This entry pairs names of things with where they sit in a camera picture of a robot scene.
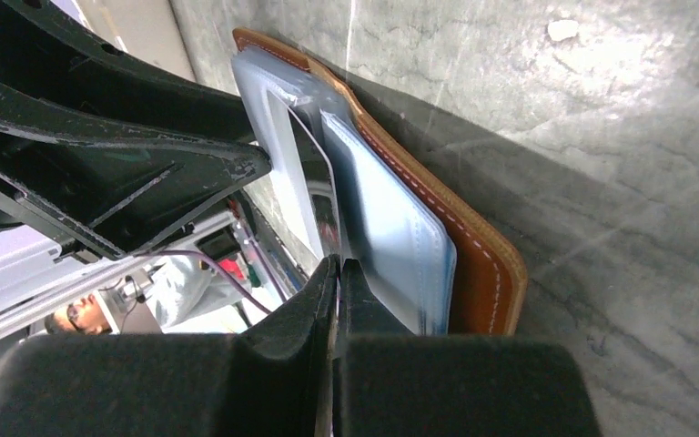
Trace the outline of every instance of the marble surface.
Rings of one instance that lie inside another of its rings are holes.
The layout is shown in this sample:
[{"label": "marble surface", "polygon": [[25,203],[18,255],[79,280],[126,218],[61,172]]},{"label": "marble surface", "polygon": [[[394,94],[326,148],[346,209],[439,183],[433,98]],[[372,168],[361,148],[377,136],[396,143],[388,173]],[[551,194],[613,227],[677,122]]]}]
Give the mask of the marble surface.
[{"label": "marble surface", "polygon": [[699,436],[699,2],[173,5],[199,81],[236,92],[235,26],[299,46],[497,226],[605,435]]}]

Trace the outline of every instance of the purple cable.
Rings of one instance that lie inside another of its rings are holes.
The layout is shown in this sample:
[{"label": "purple cable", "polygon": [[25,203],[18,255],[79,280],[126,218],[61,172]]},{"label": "purple cable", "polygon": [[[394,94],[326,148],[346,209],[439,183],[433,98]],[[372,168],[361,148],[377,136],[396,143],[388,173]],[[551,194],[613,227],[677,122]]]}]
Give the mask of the purple cable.
[{"label": "purple cable", "polygon": [[162,250],[161,252],[153,253],[153,254],[147,254],[147,255],[137,255],[139,257],[161,257],[161,256],[177,256],[177,257],[197,257],[199,259],[202,259],[205,261],[206,264],[208,264],[211,268],[213,268],[217,273],[219,273],[221,276],[226,278],[229,283],[241,294],[242,296],[245,297],[245,299],[250,300],[250,303],[252,303],[256,308],[259,310],[264,311],[265,314],[271,314],[272,311],[265,307],[261,302],[259,302],[256,298],[253,297],[247,290],[245,290],[245,287],[239,285],[239,282],[237,282],[236,279],[234,279],[233,276],[229,274],[226,270],[224,270],[221,266],[218,265],[218,263],[213,260],[211,257],[208,255],[199,252],[199,251],[194,251],[194,250]]}]

